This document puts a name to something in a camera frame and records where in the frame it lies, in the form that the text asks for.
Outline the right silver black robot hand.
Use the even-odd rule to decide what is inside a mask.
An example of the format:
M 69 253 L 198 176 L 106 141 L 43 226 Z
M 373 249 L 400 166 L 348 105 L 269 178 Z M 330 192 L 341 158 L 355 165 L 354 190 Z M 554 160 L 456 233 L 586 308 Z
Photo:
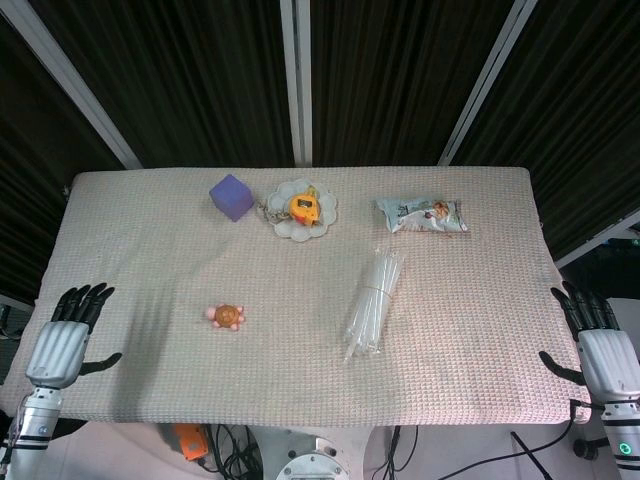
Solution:
M 585 386 L 602 403 L 639 402 L 639 360 L 609 302 L 592 291 L 564 281 L 551 294 L 563 311 L 575 342 L 580 368 L 558 364 L 549 353 L 539 358 L 555 376 Z

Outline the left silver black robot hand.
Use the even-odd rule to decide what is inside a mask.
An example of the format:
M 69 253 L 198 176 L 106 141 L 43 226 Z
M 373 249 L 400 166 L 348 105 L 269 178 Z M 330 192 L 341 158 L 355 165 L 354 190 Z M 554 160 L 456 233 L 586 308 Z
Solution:
M 39 333 L 26 369 L 33 386 L 62 390 L 78 377 L 105 371 L 121 360 L 120 352 L 101 361 L 85 360 L 94 327 L 114 291 L 100 283 L 74 287 L 61 296 Z

